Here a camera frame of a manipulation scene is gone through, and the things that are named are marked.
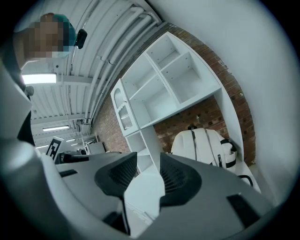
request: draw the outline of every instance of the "face mask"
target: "face mask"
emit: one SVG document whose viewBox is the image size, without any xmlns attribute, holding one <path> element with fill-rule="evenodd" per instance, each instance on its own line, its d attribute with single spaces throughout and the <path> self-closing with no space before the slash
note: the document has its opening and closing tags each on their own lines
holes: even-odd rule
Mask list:
<svg viewBox="0 0 300 240">
<path fill-rule="evenodd" d="M 65 58 L 67 57 L 73 50 L 74 46 L 66 46 L 64 47 L 63 52 L 52 52 L 52 58 Z"/>
<path fill-rule="evenodd" d="M 69 22 L 66 16 L 54 14 L 53 20 L 59 23 L 63 23 L 63 51 L 52 52 L 52 58 L 65 58 L 75 48 L 76 32 L 72 24 Z"/>
</svg>

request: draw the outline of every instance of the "white backpack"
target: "white backpack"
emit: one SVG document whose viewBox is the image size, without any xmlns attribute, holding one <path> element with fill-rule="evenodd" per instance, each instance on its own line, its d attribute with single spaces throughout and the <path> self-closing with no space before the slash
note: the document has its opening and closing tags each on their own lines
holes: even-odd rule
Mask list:
<svg viewBox="0 0 300 240">
<path fill-rule="evenodd" d="M 215 130 L 197 128 L 180 132 L 174 139 L 172 154 L 227 169 L 260 192 L 248 166 L 236 159 L 235 146 Z"/>
</svg>

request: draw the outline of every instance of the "white wall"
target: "white wall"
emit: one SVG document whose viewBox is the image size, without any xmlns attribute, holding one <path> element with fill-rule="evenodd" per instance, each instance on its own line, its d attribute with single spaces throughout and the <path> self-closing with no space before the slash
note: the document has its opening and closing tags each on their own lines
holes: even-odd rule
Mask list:
<svg viewBox="0 0 300 240">
<path fill-rule="evenodd" d="M 300 161 L 300 75 L 288 38 L 258 2 L 149 0 L 166 21 L 189 31 L 237 78 L 253 117 L 256 162 L 283 201 Z"/>
</svg>

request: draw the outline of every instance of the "white cabinet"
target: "white cabinet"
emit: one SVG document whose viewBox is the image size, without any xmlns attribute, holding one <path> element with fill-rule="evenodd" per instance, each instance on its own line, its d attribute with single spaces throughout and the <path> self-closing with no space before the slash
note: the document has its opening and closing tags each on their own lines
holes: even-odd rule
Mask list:
<svg viewBox="0 0 300 240">
<path fill-rule="evenodd" d="M 124 91 L 122 81 L 118 81 L 112 92 L 112 104 L 117 115 L 119 126 L 124 136 L 127 136 L 139 129 L 131 108 L 128 104 L 128 99 Z"/>
</svg>

